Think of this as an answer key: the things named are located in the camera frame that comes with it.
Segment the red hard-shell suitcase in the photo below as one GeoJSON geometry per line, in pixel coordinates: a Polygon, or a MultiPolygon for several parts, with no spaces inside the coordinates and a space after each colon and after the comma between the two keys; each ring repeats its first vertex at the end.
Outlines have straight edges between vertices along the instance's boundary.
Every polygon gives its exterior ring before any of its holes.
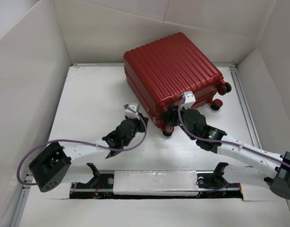
{"type": "Polygon", "coordinates": [[[170,137],[174,128],[164,126],[161,111],[179,105],[182,94],[192,91],[197,109],[209,104],[214,111],[223,102],[214,96],[232,89],[222,73],[182,32],[169,35],[124,53],[126,79],[154,125],[170,137]]]}

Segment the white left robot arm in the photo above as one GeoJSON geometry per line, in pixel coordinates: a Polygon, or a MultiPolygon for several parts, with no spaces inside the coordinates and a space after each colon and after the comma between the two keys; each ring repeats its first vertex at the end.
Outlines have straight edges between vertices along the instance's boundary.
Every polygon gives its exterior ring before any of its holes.
{"type": "Polygon", "coordinates": [[[49,192],[64,183],[71,167],[87,165],[91,171],[83,176],[88,187],[99,183],[99,171],[95,161],[108,159],[123,151],[128,151],[132,139],[137,133],[146,135],[149,119],[141,113],[135,117],[126,117],[116,129],[95,143],[75,140],[72,146],[62,146],[61,140],[51,142],[29,164],[29,169],[41,192],[49,192]]]}

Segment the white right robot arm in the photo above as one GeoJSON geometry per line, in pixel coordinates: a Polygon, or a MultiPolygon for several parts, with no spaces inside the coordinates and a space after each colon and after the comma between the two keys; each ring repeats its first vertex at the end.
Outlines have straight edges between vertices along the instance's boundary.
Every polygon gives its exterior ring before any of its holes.
{"type": "Polygon", "coordinates": [[[208,191],[217,191],[245,179],[248,184],[268,188],[275,195],[290,200],[290,152],[284,155],[272,153],[237,140],[208,125],[206,117],[196,109],[171,105],[168,111],[161,113],[161,117],[167,126],[179,126],[201,149],[246,164],[246,167],[235,167],[219,163],[201,185],[208,191]]]}

